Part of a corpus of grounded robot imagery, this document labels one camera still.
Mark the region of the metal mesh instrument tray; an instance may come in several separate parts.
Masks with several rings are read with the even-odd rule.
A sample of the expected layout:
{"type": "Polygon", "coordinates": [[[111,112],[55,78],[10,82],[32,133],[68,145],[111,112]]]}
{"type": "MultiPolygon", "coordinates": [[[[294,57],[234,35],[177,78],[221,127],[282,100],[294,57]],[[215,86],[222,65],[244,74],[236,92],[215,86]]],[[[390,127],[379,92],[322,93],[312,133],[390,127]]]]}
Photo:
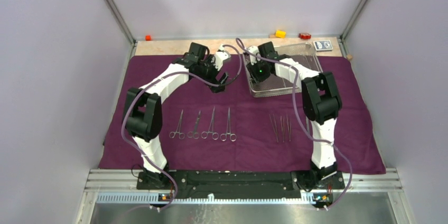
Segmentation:
{"type": "MultiPolygon", "coordinates": [[[[288,55],[297,63],[309,68],[310,70],[322,72],[322,67],[316,55],[315,48],[310,43],[298,43],[289,45],[276,45],[274,49],[280,55],[288,55]]],[[[249,91],[253,97],[270,97],[288,95],[292,93],[293,84],[283,78],[270,75],[263,82],[257,83],[250,75],[249,70],[245,69],[249,85],[249,91]]]]}

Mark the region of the purple cloth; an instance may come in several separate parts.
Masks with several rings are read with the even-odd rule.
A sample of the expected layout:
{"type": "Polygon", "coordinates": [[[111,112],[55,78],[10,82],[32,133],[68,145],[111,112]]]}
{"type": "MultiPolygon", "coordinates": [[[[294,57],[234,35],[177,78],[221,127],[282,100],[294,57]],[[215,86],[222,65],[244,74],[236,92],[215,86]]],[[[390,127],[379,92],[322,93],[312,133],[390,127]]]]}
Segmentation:
{"type": "MultiPolygon", "coordinates": [[[[335,127],[335,145],[340,150],[338,169],[355,174],[384,174],[386,168],[374,139],[370,113],[350,62],[342,57],[320,57],[319,61],[324,71],[334,74],[343,103],[335,127]]],[[[163,103],[160,142],[169,167],[177,170],[255,172],[309,169],[313,143],[294,118],[292,96],[253,97],[236,57],[231,58],[224,70],[235,77],[224,92],[212,93],[203,82],[192,79],[163,103]],[[201,133],[208,130],[214,107],[214,129],[219,137],[226,131],[230,108],[231,131],[237,135],[235,142],[201,138],[201,133]],[[185,138],[170,138],[169,133],[176,129],[182,109],[181,131],[185,138]],[[193,130],[199,111],[199,138],[188,138],[187,133],[193,130]],[[279,143],[276,142],[270,114],[276,118],[286,115],[292,118],[290,142],[286,129],[285,142],[282,143],[281,129],[278,130],[279,143]]]]}

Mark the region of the steel curved tweezers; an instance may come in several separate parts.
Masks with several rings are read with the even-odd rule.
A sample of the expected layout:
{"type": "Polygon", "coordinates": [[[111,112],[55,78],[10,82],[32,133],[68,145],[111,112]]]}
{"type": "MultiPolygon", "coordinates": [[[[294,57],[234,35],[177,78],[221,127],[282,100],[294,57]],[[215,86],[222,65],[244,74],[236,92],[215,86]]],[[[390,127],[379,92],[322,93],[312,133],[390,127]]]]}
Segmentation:
{"type": "Polygon", "coordinates": [[[280,116],[280,128],[281,128],[281,139],[282,143],[285,142],[285,120],[283,116],[280,116]]]}

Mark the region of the steel forceps clamp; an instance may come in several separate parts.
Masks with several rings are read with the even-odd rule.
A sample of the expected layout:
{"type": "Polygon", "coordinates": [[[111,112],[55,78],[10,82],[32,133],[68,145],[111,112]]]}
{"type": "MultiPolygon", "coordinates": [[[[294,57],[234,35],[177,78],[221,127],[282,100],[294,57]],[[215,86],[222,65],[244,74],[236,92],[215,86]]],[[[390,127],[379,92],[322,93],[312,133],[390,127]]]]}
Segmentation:
{"type": "Polygon", "coordinates": [[[206,139],[211,137],[213,140],[217,140],[219,138],[219,134],[214,129],[214,117],[215,117],[216,108],[213,108],[212,115],[210,118],[210,124],[207,131],[203,131],[201,133],[201,138],[206,139]]]}

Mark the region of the blue playing card deck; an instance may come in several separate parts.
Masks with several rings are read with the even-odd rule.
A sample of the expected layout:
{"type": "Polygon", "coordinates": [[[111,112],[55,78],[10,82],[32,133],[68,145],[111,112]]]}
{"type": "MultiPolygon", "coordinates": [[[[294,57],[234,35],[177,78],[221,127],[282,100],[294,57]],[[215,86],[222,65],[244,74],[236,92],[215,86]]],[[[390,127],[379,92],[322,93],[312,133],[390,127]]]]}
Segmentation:
{"type": "Polygon", "coordinates": [[[314,41],[314,48],[317,52],[332,51],[333,45],[330,40],[314,41]]]}

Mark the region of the small steel hemostat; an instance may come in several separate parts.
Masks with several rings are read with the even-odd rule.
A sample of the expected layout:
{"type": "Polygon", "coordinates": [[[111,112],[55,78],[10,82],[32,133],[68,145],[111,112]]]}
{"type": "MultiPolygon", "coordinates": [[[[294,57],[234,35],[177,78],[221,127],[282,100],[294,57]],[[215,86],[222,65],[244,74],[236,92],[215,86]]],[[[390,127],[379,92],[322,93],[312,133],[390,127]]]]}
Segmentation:
{"type": "Polygon", "coordinates": [[[170,138],[175,138],[175,137],[177,137],[179,139],[184,139],[185,138],[185,133],[181,131],[183,113],[184,113],[184,110],[182,109],[181,113],[180,113],[180,117],[179,117],[176,129],[169,133],[169,137],[170,138]]]}

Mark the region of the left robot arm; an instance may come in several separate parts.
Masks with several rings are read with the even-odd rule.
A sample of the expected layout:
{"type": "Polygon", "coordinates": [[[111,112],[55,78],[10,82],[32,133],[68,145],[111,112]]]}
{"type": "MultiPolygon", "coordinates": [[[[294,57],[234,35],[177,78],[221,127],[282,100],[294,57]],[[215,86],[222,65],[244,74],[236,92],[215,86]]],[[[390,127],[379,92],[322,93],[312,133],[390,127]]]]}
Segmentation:
{"type": "Polygon", "coordinates": [[[205,82],[213,93],[223,92],[228,73],[218,74],[231,55],[221,45],[215,54],[208,47],[192,42],[188,52],[174,59],[166,70],[140,88],[129,88],[126,94],[122,136],[133,138],[144,160],[143,174],[157,189],[169,183],[167,159],[163,154],[159,134],[163,126],[162,104],[192,78],[205,82]]]}

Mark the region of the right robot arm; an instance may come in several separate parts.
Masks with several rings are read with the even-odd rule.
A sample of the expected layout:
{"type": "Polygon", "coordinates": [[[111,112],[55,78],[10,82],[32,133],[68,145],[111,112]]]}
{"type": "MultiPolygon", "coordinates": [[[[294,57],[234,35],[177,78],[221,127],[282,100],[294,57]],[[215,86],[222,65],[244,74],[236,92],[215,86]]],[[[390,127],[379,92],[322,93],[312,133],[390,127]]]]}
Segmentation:
{"type": "Polygon", "coordinates": [[[312,126],[310,182],[316,188],[324,188],[338,171],[333,147],[342,99],[333,73],[309,69],[292,57],[279,54],[272,42],[240,47],[250,56],[246,68],[256,83],[274,75],[292,83],[294,89],[300,89],[303,112],[312,126]]]}

